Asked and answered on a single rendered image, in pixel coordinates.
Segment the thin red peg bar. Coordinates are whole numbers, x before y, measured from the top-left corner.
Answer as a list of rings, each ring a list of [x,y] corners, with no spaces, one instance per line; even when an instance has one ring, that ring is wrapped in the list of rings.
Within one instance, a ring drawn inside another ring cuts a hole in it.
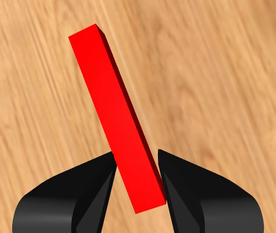
[[[166,204],[161,176],[104,33],[93,24],[69,41],[135,213]]]

